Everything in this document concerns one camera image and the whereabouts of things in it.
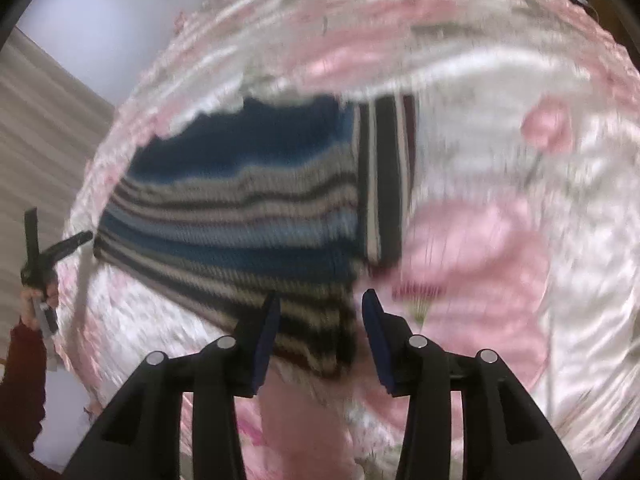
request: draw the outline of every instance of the black clamp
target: black clamp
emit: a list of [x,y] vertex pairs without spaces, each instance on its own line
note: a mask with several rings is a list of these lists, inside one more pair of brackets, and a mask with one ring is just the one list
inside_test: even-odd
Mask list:
[[386,314],[374,290],[362,318],[378,377],[394,397],[411,396],[397,480],[449,478],[452,391],[462,393],[465,480],[580,480],[562,442],[493,350],[445,352]]
[[245,480],[234,397],[251,398],[264,383],[279,322],[271,293],[232,335],[197,354],[151,352],[95,421],[63,480],[177,480],[184,392],[193,392],[194,480]]
[[78,247],[92,240],[91,231],[78,234],[52,245],[40,252],[38,244],[38,212],[36,208],[24,212],[24,235],[27,245],[27,262],[20,271],[24,286],[42,291],[42,303],[34,304],[33,309],[44,337],[58,331],[56,313],[47,306],[47,283],[52,279],[56,263],[72,254]]

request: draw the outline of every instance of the metal rivet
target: metal rivet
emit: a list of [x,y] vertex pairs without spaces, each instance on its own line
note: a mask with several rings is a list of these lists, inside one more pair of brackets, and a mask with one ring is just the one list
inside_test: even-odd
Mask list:
[[234,346],[236,346],[236,340],[230,335],[223,335],[220,339],[216,341],[216,345],[218,345],[218,348],[227,350],[229,348],[233,348]]
[[146,356],[145,361],[147,364],[152,366],[159,365],[162,361],[164,361],[164,354],[158,350],[155,352],[151,352],[148,356]]
[[495,363],[498,360],[498,354],[493,350],[482,350],[480,352],[480,358],[485,363]]
[[424,348],[429,343],[429,340],[423,335],[412,335],[409,338],[409,345],[414,348]]

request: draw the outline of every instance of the striped knit fabric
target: striped knit fabric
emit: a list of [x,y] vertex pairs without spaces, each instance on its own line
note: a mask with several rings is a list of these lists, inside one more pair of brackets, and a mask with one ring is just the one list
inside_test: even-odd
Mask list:
[[414,100],[271,107],[246,99],[138,150],[95,254],[232,330],[270,290],[275,352],[323,376],[354,355],[350,287],[398,260],[412,179]]

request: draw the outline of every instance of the bed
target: bed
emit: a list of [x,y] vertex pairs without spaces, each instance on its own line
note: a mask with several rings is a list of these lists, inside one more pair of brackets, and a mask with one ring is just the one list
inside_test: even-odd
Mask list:
[[[640,76],[566,0],[207,0],[120,108],[65,235],[96,228],[136,147],[200,112],[248,96],[365,102],[397,91],[419,102],[405,251],[397,274],[363,274],[354,309],[374,286],[387,311],[448,351],[495,348],[582,477],[600,478],[640,418]],[[496,229],[503,249],[488,254]],[[425,254],[420,232],[440,233],[437,269],[412,263]],[[452,244],[456,254],[486,250],[465,252],[462,272],[459,256],[447,259]],[[479,268],[488,259],[492,272]],[[444,267],[475,281],[447,282],[453,293],[427,302],[398,299],[403,283],[439,279]],[[147,353],[195,352],[222,335],[91,248],[58,273],[56,346],[101,405]],[[338,381],[272,359],[257,399],[239,400],[237,413],[248,478],[391,478],[406,405],[386,398],[360,339]],[[182,426],[188,454],[188,398]],[[452,454],[458,478],[455,423]]]

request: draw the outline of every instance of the white wall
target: white wall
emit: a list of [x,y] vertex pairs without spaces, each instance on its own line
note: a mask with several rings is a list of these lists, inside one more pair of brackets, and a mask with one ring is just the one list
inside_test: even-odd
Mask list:
[[89,418],[84,412],[84,407],[89,405],[89,395],[64,368],[47,371],[45,390],[46,415],[31,455],[47,467],[62,472],[89,430]]
[[203,0],[33,0],[18,27],[114,105],[170,40],[181,12]]

